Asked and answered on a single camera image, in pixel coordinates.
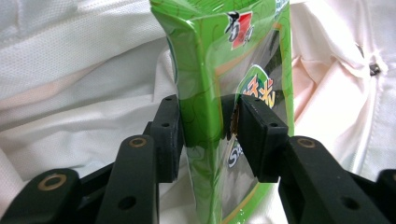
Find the plastic packaging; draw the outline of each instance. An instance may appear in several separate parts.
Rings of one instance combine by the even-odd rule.
[[[223,111],[221,97],[254,95],[293,132],[289,1],[150,3],[174,59],[198,217],[243,223],[269,184],[257,183],[236,137],[226,137],[232,117],[223,115],[233,111]]]

